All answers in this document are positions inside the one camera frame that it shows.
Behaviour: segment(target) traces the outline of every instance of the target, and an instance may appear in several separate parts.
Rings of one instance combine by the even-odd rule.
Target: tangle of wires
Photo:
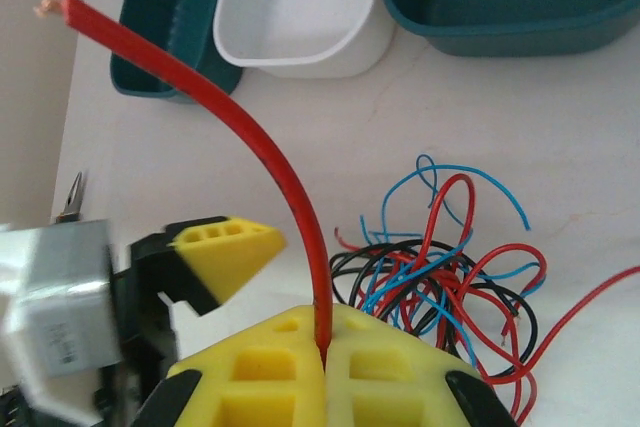
[[[423,160],[428,160],[429,165],[422,167]],[[441,170],[458,172],[439,187],[437,173]],[[367,245],[359,247],[348,244],[336,230],[336,238],[345,251],[330,260],[333,291],[339,302],[392,323],[411,335],[423,339],[435,337],[433,341],[437,348],[471,362],[490,385],[513,383],[515,393],[511,414],[521,424],[533,408],[536,398],[535,380],[526,365],[538,342],[538,323],[526,298],[544,283],[546,261],[537,249],[519,243],[498,247],[477,262],[464,252],[473,234],[476,194],[469,175],[459,171],[480,175],[498,187],[513,203],[525,229],[529,230],[524,211],[497,180],[470,167],[436,165],[431,157],[421,155],[416,161],[415,172],[398,182],[385,196],[381,211],[382,230],[369,230],[364,217],[361,217],[362,233]],[[430,181],[425,173],[432,174]],[[386,222],[388,200],[401,185],[415,177],[420,178],[432,191],[425,232],[390,232]],[[468,206],[463,220],[453,213],[445,200],[449,190],[458,183],[465,184],[468,190]],[[433,238],[438,215],[443,209],[462,228],[456,245]],[[531,262],[512,272],[499,275],[487,273],[487,264],[512,251],[532,256]],[[519,292],[501,285],[502,280],[520,276],[530,269],[537,272]],[[354,280],[348,292],[341,292],[338,279],[345,276],[351,276]],[[489,302],[504,316],[501,334],[503,344],[509,339],[510,352],[491,341],[465,310],[465,301],[471,297]],[[522,351],[516,325],[516,320],[521,317],[526,317],[529,325],[529,336]],[[476,356],[470,334],[475,336],[475,341],[482,341],[510,365],[499,372],[487,372]],[[530,388],[529,399],[522,407],[523,378],[527,378]]]

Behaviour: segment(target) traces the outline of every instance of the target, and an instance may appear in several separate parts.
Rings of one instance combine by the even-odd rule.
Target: white table
[[[117,18],[122,0],[88,2]],[[109,55],[79,40],[53,212],[75,173],[88,170],[84,215],[111,219],[121,265],[128,243],[183,219],[233,214],[285,232],[289,249],[228,307],[196,320],[178,306],[183,355],[308,302],[295,224],[262,165],[200,107],[117,94]],[[532,298],[546,333],[597,283],[640,262],[639,70],[640,29],[588,55],[512,60],[448,57],[398,31],[385,58],[359,77],[283,80],[250,70],[233,97],[289,156],[330,252],[336,225],[360,240],[358,214],[375,222],[382,196],[418,153],[501,179],[533,232],[479,180],[469,252],[524,241],[546,254],[549,280]],[[460,210],[463,201],[453,203]],[[391,227],[421,230],[426,203],[420,185],[407,187],[391,203]],[[438,237],[455,241],[447,230]],[[540,395],[529,425],[637,425],[639,289],[631,279],[603,295],[556,340],[535,369]]]

